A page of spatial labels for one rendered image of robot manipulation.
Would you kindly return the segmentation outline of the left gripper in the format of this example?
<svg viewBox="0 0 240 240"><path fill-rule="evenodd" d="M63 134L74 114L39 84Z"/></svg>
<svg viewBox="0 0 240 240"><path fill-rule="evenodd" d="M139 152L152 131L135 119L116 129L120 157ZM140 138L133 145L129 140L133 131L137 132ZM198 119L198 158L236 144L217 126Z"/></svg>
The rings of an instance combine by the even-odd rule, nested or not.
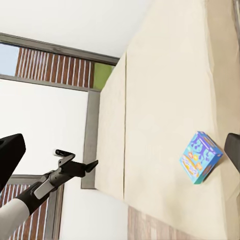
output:
<svg viewBox="0 0 240 240"><path fill-rule="evenodd" d="M64 158L59 159L58 169L55 171L56 180L60 183L66 183L74 177L84 178L86 173L90 173L99 163L99 160L83 164L74 162L73 159L76 154L71 154Z"/></svg>

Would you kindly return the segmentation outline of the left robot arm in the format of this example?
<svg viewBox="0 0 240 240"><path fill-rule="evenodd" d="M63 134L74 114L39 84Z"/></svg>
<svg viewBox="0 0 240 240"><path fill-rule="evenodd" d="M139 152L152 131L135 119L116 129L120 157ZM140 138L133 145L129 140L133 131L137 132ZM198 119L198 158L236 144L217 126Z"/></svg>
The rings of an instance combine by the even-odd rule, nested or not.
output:
<svg viewBox="0 0 240 240"><path fill-rule="evenodd" d="M99 160L83 164L74 162L76 154L60 149L54 149L52 154L61 157L58 169L45 173L40 182L34 183L28 189L0 208L0 240L9 240L15 231L31 216L59 186L74 177L84 178L99 163Z"/></svg>

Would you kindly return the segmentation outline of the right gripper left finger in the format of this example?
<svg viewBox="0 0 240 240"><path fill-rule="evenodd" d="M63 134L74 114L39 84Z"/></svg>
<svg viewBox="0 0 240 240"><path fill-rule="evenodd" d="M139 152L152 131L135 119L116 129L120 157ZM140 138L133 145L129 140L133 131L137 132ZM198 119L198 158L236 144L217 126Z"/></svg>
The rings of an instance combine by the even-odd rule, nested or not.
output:
<svg viewBox="0 0 240 240"><path fill-rule="evenodd" d="M0 138L0 193L26 153L22 133Z"/></svg>

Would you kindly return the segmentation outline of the board game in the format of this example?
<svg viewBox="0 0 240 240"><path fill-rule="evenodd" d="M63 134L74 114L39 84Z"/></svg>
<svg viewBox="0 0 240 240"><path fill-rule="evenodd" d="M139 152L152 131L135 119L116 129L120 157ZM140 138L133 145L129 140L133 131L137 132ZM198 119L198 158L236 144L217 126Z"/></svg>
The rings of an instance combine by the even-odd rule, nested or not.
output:
<svg viewBox="0 0 240 240"><path fill-rule="evenodd" d="M179 159L194 185L200 185L224 153L204 131L197 131Z"/></svg>

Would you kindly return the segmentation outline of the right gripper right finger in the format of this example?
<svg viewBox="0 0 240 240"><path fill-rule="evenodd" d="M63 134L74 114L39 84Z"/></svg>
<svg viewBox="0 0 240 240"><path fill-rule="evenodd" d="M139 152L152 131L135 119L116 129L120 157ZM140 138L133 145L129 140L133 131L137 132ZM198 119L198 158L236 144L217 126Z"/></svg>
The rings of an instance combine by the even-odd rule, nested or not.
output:
<svg viewBox="0 0 240 240"><path fill-rule="evenodd" d="M240 173L240 135L228 133L224 151Z"/></svg>

